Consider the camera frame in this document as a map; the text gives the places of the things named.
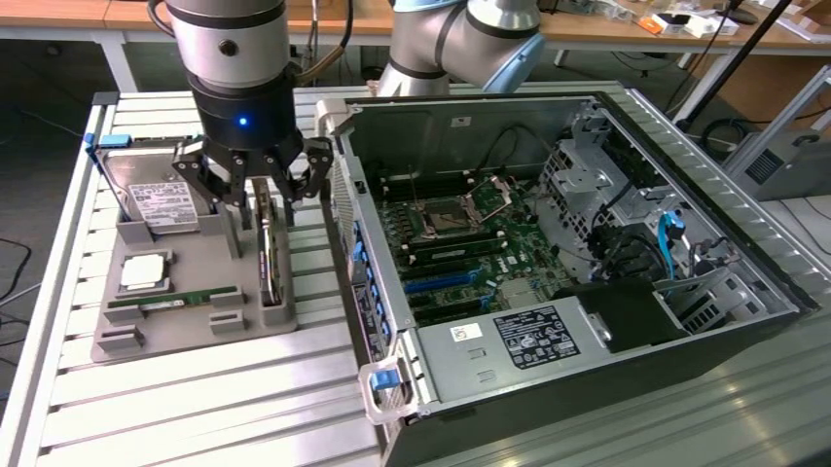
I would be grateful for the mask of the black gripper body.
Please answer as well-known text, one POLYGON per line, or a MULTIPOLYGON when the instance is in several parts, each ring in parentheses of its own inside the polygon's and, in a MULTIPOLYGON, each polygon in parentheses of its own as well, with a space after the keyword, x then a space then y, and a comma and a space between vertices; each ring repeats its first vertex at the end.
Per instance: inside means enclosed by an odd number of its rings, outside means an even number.
POLYGON ((304 149, 296 124, 293 78, 280 75, 249 88, 227 88, 191 77, 205 146, 225 158, 229 153, 268 155, 291 163, 304 149))

